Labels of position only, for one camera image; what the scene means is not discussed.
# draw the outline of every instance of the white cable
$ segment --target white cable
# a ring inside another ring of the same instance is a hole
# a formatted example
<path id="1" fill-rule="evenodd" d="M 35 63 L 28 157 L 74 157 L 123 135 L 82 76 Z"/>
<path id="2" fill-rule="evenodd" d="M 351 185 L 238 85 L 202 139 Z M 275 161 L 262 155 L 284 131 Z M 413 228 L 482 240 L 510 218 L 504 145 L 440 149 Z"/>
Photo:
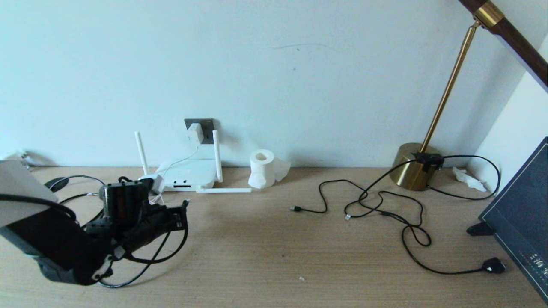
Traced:
<path id="1" fill-rule="evenodd" d="M 171 165 L 169 165 L 169 167 L 168 167 L 166 170 L 164 170 L 164 173 L 162 174 L 162 177 L 165 178 L 165 173 L 166 173 L 166 172 L 169 170 L 169 168 L 171 168 L 174 164 L 180 163 L 180 162 L 185 161 L 185 160 L 191 158 L 192 156 L 194 156 L 194 154 L 196 154 L 196 152 L 198 152 L 198 148 L 199 148 L 199 147 L 196 147 L 196 151 L 194 151 L 194 153 L 192 153 L 190 156 L 185 157 L 185 158 L 183 158 L 183 159 L 181 159 L 181 160 L 179 160 L 179 161 L 176 161 L 176 162 L 172 163 Z"/>

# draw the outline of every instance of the desk lamp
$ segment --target desk lamp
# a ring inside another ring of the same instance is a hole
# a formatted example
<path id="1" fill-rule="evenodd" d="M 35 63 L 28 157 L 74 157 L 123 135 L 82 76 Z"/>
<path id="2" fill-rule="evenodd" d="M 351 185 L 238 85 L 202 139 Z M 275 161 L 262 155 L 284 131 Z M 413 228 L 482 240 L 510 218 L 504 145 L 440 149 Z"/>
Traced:
<path id="1" fill-rule="evenodd" d="M 476 28 L 481 26 L 496 35 L 506 43 L 516 54 L 521 64 L 535 77 L 537 82 L 548 92 L 548 64 L 535 48 L 521 35 L 508 21 L 504 14 L 489 0 L 459 0 L 472 13 L 474 23 L 468 28 L 456 63 L 439 102 L 432 123 L 422 144 L 406 143 L 399 147 L 393 166 L 412 161 L 418 154 L 439 154 L 439 151 L 430 147 L 428 143 L 436 129 L 443 108 L 449 98 L 451 89 L 464 62 L 466 52 L 472 43 Z M 399 186 L 409 190 L 425 190 L 428 182 L 434 176 L 437 166 L 423 162 L 404 164 L 390 174 L 390 178 Z"/>

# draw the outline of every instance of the tissue paper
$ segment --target tissue paper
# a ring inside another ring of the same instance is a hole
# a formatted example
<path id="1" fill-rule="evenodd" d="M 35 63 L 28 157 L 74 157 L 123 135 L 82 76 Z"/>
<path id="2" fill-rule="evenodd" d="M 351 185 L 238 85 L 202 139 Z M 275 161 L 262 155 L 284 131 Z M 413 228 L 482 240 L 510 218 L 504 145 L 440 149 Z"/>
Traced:
<path id="1" fill-rule="evenodd" d="M 256 150 L 249 157 L 251 175 L 249 186 L 254 188 L 266 188 L 274 185 L 275 181 L 281 181 L 286 177 L 291 168 L 291 163 L 274 156 L 269 150 Z"/>
<path id="2" fill-rule="evenodd" d="M 456 167 L 453 167 L 453 174 L 455 175 L 457 181 L 467 183 L 468 187 L 475 188 L 479 191 L 487 191 L 487 189 L 485 189 L 485 187 L 483 186 L 483 184 L 480 181 L 478 181 L 478 180 L 474 179 L 473 177 L 467 175 L 466 170 L 460 170 Z"/>

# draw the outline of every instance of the white power adapter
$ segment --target white power adapter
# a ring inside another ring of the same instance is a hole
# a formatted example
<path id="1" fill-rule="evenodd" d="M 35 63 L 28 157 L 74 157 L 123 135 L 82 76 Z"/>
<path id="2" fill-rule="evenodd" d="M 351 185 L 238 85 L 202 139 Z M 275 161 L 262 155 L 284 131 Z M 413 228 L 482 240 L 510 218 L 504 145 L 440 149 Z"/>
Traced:
<path id="1" fill-rule="evenodd" d="M 189 135 L 190 145 L 198 148 L 202 141 L 204 140 L 204 132 L 202 131 L 202 126 L 199 123 L 193 123 L 189 126 L 187 130 Z"/>

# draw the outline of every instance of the wall outlet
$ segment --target wall outlet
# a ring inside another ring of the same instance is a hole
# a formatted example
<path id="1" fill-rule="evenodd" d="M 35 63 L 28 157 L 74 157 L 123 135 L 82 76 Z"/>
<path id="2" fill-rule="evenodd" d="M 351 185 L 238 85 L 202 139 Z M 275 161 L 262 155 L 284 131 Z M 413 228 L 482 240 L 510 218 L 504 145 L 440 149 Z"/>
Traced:
<path id="1" fill-rule="evenodd" d="M 186 129 L 188 130 L 190 125 L 198 123 L 202 126 L 202 133 L 204 139 L 202 144 L 213 144 L 213 131 L 215 127 L 213 126 L 213 119 L 185 119 Z"/>

